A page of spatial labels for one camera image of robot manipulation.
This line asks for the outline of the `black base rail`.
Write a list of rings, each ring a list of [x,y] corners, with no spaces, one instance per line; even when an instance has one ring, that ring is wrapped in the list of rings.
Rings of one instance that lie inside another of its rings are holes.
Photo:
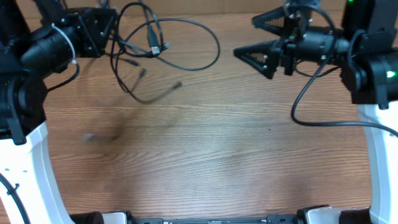
[[[267,215],[254,218],[188,218],[188,219],[162,219],[162,218],[134,218],[128,223],[132,224],[299,224],[294,214]]]

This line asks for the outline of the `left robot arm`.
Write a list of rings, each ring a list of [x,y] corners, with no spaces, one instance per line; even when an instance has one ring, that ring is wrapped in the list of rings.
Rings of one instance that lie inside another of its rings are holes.
[[[133,223],[129,211],[69,214],[53,173],[45,79],[79,57],[103,56],[117,12],[37,1],[30,30],[15,0],[1,2],[1,200],[11,223]]]

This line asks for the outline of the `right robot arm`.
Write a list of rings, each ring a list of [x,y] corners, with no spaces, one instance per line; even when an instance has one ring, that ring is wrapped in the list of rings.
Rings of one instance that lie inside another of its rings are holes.
[[[298,64],[314,62],[311,82],[339,70],[341,81],[358,107],[358,127],[368,147],[372,199],[368,207],[316,205],[294,215],[270,215],[267,223],[397,222],[397,2],[347,1],[340,28],[318,1],[285,1],[253,17],[255,28],[275,40],[236,48],[234,55],[266,78],[279,68],[286,75]]]

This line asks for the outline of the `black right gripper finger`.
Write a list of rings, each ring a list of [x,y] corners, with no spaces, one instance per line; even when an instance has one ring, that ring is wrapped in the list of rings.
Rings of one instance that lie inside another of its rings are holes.
[[[291,7],[278,7],[269,12],[254,16],[252,24],[257,29],[284,36],[292,32],[294,11]]]
[[[235,57],[252,66],[268,79],[273,79],[279,67],[281,48],[278,40],[269,40],[233,50]]]

